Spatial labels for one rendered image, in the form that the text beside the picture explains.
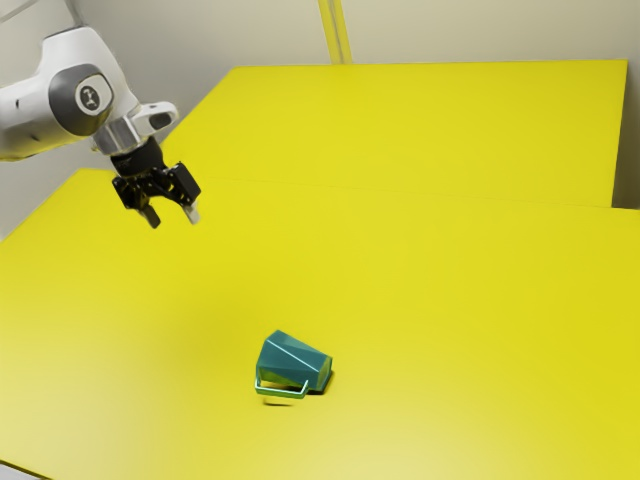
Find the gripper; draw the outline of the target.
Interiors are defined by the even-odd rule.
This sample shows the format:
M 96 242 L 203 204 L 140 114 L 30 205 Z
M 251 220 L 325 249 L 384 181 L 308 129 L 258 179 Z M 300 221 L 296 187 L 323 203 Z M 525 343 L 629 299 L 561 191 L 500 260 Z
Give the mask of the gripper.
M 112 185 L 126 209 L 135 210 L 152 229 L 161 220 L 151 205 L 151 198 L 162 196 L 181 207 L 189 222 L 200 221 L 197 199 L 201 188 L 185 164 L 168 167 L 155 138 L 138 148 L 110 157 L 116 170 Z

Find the teal faceted mug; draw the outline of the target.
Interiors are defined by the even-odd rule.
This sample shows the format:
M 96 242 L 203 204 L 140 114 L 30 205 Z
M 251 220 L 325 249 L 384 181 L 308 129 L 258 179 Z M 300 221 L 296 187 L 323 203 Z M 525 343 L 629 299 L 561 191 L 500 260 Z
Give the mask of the teal faceted mug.
M 254 389 L 260 395 L 304 399 L 323 394 L 332 377 L 333 358 L 276 330 L 262 345 Z

